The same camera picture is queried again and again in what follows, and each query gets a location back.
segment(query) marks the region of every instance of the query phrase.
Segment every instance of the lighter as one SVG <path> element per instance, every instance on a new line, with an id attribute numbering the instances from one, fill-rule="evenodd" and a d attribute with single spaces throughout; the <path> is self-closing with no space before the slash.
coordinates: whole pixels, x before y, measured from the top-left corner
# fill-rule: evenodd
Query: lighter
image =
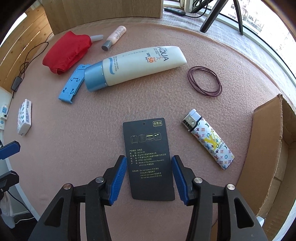
<path id="1" fill-rule="evenodd" d="M 234 155 L 215 130 L 195 109 L 190 111 L 184 118 L 183 124 L 207 149 L 223 170 L 229 167 L 234 159 Z"/>

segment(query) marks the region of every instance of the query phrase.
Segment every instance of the wooden wall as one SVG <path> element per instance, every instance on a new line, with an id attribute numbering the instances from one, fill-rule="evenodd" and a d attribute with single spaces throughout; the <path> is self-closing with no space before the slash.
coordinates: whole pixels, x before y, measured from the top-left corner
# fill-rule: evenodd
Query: wooden wall
<path id="1" fill-rule="evenodd" d="M 27 17 L 14 29 L 0 47 L 0 86 L 12 92 L 11 85 L 20 73 L 26 55 L 36 45 L 44 42 L 52 33 L 44 8 L 39 6 L 25 11 Z M 33 49 L 26 61 L 30 61 L 39 48 Z"/>
<path id="2" fill-rule="evenodd" d="M 43 0 L 53 33 L 108 18 L 161 18 L 163 0 Z"/>

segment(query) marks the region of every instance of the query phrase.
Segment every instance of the red cloth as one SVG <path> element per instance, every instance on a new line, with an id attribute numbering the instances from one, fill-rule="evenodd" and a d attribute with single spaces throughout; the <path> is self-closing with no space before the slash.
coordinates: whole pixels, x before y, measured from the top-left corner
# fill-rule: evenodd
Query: red cloth
<path id="1" fill-rule="evenodd" d="M 88 35 L 76 35 L 67 32 L 47 52 L 42 64 L 55 74 L 61 74 L 79 61 L 91 46 Z"/>

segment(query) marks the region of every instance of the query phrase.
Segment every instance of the elastic band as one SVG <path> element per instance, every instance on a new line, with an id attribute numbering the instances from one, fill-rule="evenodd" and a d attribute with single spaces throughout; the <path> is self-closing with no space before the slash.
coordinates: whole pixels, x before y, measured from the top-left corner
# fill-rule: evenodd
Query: elastic band
<path id="1" fill-rule="evenodd" d="M 200 86 L 196 83 L 194 77 L 193 77 L 193 72 L 194 71 L 197 71 L 197 70 L 200 70 L 200 71 L 204 71 L 204 72 L 207 72 L 213 76 L 215 76 L 215 79 L 218 83 L 218 89 L 216 91 L 206 91 L 202 88 L 200 88 Z M 217 74 L 206 68 L 206 67 L 203 67 L 203 66 L 194 66 L 192 68 L 190 68 L 188 70 L 188 74 L 187 74 L 187 77 L 188 77 L 188 80 L 189 80 L 189 83 L 192 85 L 192 87 L 199 93 L 201 93 L 202 95 L 205 95 L 205 96 L 211 96 L 211 97 L 217 97 L 219 96 L 221 93 L 222 93 L 222 85 L 221 85 L 221 82 L 217 76 Z"/>

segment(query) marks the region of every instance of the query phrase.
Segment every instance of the metal screw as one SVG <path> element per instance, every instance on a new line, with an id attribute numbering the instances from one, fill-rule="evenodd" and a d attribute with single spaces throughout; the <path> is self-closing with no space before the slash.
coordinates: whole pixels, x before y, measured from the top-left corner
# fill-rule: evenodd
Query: metal screw
<path id="1" fill-rule="evenodd" d="M 228 184 L 228 185 L 227 185 L 227 188 L 228 188 L 229 190 L 234 190 L 234 189 L 235 189 L 235 186 L 234 186 L 233 184 Z"/>
<path id="2" fill-rule="evenodd" d="M 97 177 L 96 178 L 96 183 L 102 183 L 104 181 L 103 177 Z"/>
<path id="3" fill-rule="evenodd" d="M 71 188 L 71 184 L 70 184 L 70 183 L 66 183 L 65 185 L 63 185 L 63 188 L 64 188 L 65 190 L 68 190 L 68 189 Z"/>
<path id="4" fill-rule="evenodd" d="M 196 183 L 202 183 L 202 179 L 201 179 L 200 177 L 196 177 L 196 178 L 194 179 L 194 181 L 195 181 Z"/>

